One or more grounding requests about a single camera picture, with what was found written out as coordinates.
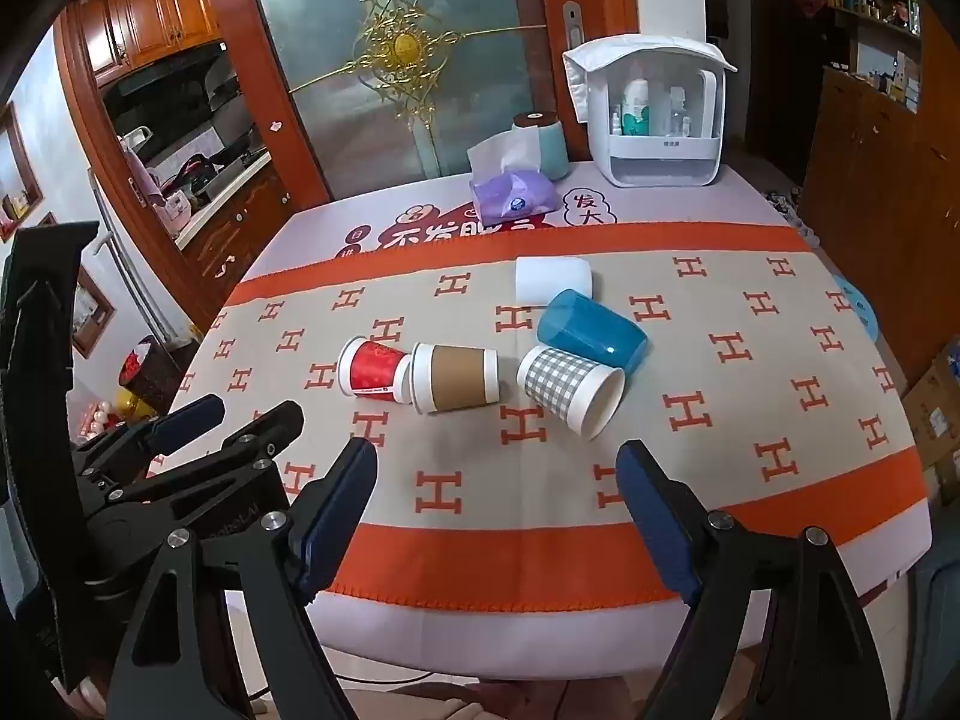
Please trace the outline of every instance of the paper cup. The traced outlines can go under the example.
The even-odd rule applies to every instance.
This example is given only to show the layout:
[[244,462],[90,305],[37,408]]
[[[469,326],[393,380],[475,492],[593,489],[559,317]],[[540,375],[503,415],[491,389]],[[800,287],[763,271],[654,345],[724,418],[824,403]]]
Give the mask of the paper cup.
[[492,349],[418,343],[410,367],[414,407],[420,413],[452,412],[500,399]]
[[392,346],[356,336],[337,360],[337,383],[344,395],[413,403],[410,355]]
[[626,376],[552,346],[534,346],[520,361],[517,384],[578,436],[592,440],[620,405]]
[[517,257],[515,292],[518,306],[545,306],[563,290],[593,295],[593,276],[579,257]]

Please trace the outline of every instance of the framed picture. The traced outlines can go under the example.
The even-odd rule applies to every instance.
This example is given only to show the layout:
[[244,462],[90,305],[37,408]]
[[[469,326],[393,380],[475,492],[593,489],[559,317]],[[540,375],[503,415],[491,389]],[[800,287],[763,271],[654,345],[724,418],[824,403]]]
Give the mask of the framed picture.
[[[56,224],[56,219],[53,214],[47,214],[37,224]],[[90,356],[93,346],[99,341],[114,311],[114,307],[100,288],[94,284],[90,274],[80,266],[80,272],[77,274],[77,293],[73,300],[71,332],[73,347],[83,357]]]
[[0,240],[7,241],[42,199],[10,103],[0,113]]

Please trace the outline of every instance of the red paper cup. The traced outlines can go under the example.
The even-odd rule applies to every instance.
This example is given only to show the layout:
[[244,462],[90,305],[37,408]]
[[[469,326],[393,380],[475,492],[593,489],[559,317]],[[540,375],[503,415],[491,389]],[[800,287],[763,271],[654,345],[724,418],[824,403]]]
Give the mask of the red paper cup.
[[344,395],[413,403],[410,355],[392,346],[351,338],[337,360],[337,383]]

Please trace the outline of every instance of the cable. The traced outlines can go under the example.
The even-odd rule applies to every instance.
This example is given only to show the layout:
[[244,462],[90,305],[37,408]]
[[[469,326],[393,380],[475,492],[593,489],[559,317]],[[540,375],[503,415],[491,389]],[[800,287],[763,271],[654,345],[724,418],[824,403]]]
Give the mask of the cable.
[[566,685],[563,686],[563,692],[560,693],[560,699],[557,702],[557,708],[553,710],[553,720],[559,720],[560,707],[563,707],[563,699],[566,698],[566,692],[568,690],[570,690],[570,680],[566,681]]
[[[421,674],[419,677],[414,677],[411,680],[359,680],[352,677],[342,677],[339,674],[334,674],[333,676],[338,680],[343,680],[347,683],[357,683],[357,685],[411,685],[411,683],[419,683],[420,680],[425,680],[427,677],[433,677],[436,673],[436,671],[428,671],[426,674]],[[256,693],[248,696],[248,699],[253,701],[269,692],[270,685],[267,685],[262,690],[257,690]]]

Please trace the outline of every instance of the metal bolt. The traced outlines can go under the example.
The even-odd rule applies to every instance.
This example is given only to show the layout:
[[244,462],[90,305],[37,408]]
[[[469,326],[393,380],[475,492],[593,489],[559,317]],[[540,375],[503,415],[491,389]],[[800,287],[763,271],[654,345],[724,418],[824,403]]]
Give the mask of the metal bolt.
[[807,528],[803,535],[806,536],[806,540],[811,544],[817,547],[826,546],[830,541],[830,537],[827,535],[827,531],[824,531],[823,528]]
[[167,536],[167,543],[172,549],[184,546],[187,541],[190,541],[190,532],[186,528],[177,528]]
[[283,512],[267,512],[260,518],[264,530],[277,531],[287,523],[287,515]]
[[712,528],[716,528],[718,531],[728,531],[730,528],[733,528],[733,517],[726,512],[710,512],[707,515],[707,522],[709,522]]

